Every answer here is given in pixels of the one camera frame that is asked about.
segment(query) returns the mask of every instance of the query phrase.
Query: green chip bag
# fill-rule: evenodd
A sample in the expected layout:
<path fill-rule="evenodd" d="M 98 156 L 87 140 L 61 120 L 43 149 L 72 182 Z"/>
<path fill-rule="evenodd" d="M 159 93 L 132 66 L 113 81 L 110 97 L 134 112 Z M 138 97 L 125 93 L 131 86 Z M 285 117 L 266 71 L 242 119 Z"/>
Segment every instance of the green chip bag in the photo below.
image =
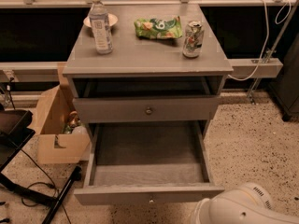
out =
<path fill-rule="evenodd" d="M 172 39 L 182 37 L 179 16 L 173 20 L 137 19 L 134 21 L 136 35 L 148 39 Z"/>

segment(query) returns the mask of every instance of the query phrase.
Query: aluminum can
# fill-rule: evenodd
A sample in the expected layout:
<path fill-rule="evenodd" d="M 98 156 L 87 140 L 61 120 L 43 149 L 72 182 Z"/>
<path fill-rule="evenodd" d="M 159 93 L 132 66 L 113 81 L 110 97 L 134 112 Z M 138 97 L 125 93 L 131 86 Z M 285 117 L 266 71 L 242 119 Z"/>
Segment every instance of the aluminum can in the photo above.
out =
<path fill-rule="evenodd" d="M 200 54 L 203 46 L 204 27 L 200 21 L 189 21 L 185 30 L 185 42 L 183 54 L 186 57 L 194 58 Z"/>

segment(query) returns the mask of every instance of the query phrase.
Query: terrazzo floor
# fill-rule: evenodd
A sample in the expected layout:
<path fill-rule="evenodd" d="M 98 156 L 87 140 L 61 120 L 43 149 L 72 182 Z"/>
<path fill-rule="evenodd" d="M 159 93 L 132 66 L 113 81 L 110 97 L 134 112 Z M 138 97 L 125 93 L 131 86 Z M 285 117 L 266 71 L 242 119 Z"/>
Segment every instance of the terrazzo floor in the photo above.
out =
<path fill-rule="evenodd" d="M 266 93 L 256 93 L 257 105 L 252 105 L 244 92 L 226 92 L 207 131 L 205 144 L 211 173 L 216 185 L 233 189 L 244 182 L 262 185 L 274 200 L 274 209 L 282 214 L 299 217 L 299 119 L 283 122 L 281 111 Z M 33 137 L 24 150 L 36 160 Z M 61 188 L 73 171 L 73 164 L 41 165 Z M 48 179 L 21 152 L 3 171 L 12 181 L 29 186 Z M 83 206 L 73 195 L 76 182 L 64 200 L 71 223 L 163 223 L 184 224 L 196 203 L 166 203 L 146 205 Z M 43 186 L 37 190 L 51 194 Z M 0 189 L 0 219 L 9 217 L 11 223 L 42 223 L 48 210 L 42 205 L 26 207 L 21 198 Z M 69 223 L 60 208 L 52 223 Z"/>

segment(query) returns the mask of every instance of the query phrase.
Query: closed drawer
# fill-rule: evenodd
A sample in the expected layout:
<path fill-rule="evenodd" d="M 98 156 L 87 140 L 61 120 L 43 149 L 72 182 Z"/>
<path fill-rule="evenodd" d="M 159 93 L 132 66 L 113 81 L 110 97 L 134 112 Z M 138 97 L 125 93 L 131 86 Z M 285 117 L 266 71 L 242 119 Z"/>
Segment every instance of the closed drawer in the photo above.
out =
<path fill-rule="evenodd" d="M 75 99 L 84 123 L 213 119 L 219 97 Z"/>
<path fill-rule="evenodd" d="M 97 127 L 82 204 L 198 202 L 223 191 L 213 184 L 196 121 Z"/>

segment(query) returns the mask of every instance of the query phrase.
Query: plastic bottle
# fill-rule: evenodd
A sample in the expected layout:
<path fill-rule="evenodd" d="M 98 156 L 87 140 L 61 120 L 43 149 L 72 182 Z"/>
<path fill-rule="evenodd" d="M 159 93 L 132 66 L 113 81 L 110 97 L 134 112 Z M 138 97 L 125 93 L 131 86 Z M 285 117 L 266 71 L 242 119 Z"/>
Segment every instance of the plastic bottle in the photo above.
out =
<path fill-rule="evenodd" d="M 92 0 L 93 7 L 89 13 L 95 48 L 99 54 L 108 54 L 112 48 L 112 36 L 108 12 L 101 0 Z"/>

